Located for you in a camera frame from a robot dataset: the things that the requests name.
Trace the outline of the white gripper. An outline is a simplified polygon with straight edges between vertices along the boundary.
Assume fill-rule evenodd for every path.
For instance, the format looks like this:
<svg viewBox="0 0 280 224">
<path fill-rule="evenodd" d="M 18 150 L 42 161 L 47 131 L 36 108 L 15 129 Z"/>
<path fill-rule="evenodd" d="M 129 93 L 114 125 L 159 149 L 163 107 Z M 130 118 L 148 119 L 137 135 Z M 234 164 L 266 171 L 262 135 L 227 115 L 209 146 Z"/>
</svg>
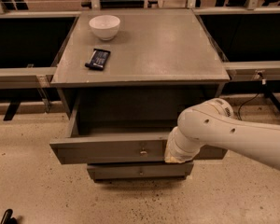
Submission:
<svg viewBox="0 0 280 224">
<path fill-rule="evenodd" d="M 164 152 L 166 163 L 184 163 L 192 161 L 203 145 L 199 141 L 187 138 L 177 127 L 169 133 Z"/>
</svg>

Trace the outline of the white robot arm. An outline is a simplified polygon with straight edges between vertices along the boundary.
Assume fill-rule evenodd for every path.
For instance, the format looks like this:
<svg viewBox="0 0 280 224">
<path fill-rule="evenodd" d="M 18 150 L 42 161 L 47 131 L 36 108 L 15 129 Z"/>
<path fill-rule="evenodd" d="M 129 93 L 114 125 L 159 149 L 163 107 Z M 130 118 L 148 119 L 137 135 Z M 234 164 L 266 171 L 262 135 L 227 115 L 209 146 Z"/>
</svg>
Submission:
<svg viewBox="0 0 280 224">
<path fill-rule="evenodd" d="M 231 150 L 280 171 L 280 125 L 238 120 L 223 99 L 181 112 L 169 133 L 164 160 L 191 161 L 205 145 Z"/>
</svg>

